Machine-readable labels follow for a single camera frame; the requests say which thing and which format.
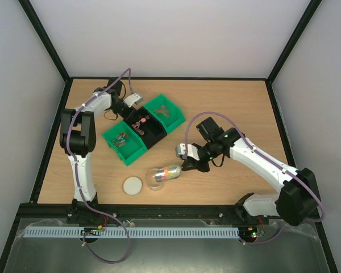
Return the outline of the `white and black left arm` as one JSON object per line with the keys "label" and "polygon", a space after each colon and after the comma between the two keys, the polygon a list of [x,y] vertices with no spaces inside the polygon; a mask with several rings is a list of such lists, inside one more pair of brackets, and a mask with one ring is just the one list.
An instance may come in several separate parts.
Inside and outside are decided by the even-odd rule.
{"label": "white and black left arm", "polygon": [[111,79],[106,86],[95,89],[92,96],[80,106],[66,108],[61,113],[60,147],[67,154],[72,168],[73,202],[80,202],[82,206],[98,205],[92,169],[97,142],[95,120],[106,111],[128,117],[135,110],[133,104],[141,102],[142,96],[134,92],[128,97],[121,95],[126,91],[119,78]]}

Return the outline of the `black bin with lollipops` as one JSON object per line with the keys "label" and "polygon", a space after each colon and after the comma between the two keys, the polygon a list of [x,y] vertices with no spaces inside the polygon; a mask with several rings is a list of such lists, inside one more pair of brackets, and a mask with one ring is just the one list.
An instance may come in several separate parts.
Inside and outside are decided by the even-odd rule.
{"label": "black bin with lollipops", "polygon": [[120,116],[149,150],[167,136],[164,126],[145,107],[125,110]]}

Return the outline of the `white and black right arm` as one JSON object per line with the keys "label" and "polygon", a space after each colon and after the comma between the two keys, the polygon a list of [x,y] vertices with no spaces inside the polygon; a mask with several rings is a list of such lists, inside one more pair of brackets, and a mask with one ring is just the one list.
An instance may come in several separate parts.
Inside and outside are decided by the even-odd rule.
{"label": "white and black right arm", "polygon": [[258,148],[236,126],[224,130],[212,117],[206,118],[196,128],[206,143],[200,146],[184,142],[176,147],[176,155],[183,161],[183,171],[209,172],[209,164],[223,156],[242,163],[276,191],[267,195],[245,195],[241,206],[236,209],[241,222],[248,223],[256,216],[280,217],[292,226],[298,226],[306,219],[323,220],[324,216],[312,217],[314,211],[322,208],[322,202],[310,187],[315,182],[311,170],[298,170],[284,164]]}

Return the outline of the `silver metal scoop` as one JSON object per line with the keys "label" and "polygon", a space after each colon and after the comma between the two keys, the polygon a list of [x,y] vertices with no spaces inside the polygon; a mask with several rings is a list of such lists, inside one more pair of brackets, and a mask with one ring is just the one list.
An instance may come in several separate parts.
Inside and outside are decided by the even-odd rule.
{"label": "silver metal scoop", "polygon": [[165,182],[171,179],[178,178],[181,175],[181,166],[179,164],[170,164],[168,166],[159,168],[155,172],[155,181]]}

